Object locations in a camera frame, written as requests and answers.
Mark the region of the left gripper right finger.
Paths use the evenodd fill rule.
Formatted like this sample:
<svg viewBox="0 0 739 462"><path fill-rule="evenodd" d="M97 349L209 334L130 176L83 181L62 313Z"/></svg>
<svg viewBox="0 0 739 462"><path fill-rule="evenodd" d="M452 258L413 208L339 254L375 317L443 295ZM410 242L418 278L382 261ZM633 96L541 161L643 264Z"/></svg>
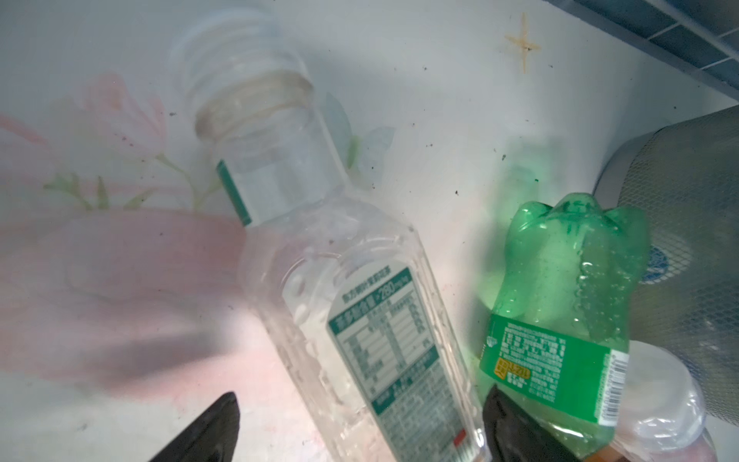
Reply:
<svg viewBox="0 0 739 462"><path fill-rule="evenodd" d="M494 385L487 395L482 419L493 461L578 461L570 450L541 427L497 385Z"/></svg>

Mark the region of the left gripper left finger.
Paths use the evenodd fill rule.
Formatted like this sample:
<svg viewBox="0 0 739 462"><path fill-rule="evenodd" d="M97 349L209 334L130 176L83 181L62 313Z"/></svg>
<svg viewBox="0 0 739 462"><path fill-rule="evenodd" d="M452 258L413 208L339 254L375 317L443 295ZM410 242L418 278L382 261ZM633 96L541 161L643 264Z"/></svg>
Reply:
<svg viewBox="0 0 739 462"><path fill-rule="evenodd" d="M234 392L220 396L181 431L151 462L231 462L240 432Z"/></svg>

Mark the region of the green Sprite bottle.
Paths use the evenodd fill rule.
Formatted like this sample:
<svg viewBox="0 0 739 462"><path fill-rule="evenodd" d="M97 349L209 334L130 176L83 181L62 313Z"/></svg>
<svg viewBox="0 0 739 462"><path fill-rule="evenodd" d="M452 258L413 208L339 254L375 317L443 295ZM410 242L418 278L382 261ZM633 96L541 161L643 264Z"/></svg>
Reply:
<svg viewBox="0 0 739 462"><path fill-rule="evenodd" d="M530 201L511 219L480 354L504 392L576 457L614 438L629 365L629 304L650 253L645 213L594 196Z"/></svg>

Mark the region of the clear square white-label bottle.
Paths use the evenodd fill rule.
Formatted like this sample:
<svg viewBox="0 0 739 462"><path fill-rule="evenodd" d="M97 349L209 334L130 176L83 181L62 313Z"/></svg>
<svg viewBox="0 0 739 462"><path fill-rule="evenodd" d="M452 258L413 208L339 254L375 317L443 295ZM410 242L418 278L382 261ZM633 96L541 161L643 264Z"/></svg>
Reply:
<svg viewBox="0 0 739 462"><path fill-rule="evenodd" d="M175 44L194 132L246 229L239 277L336 461L487 461L480 400L416 229L361 198L277 20Z"/></svg>

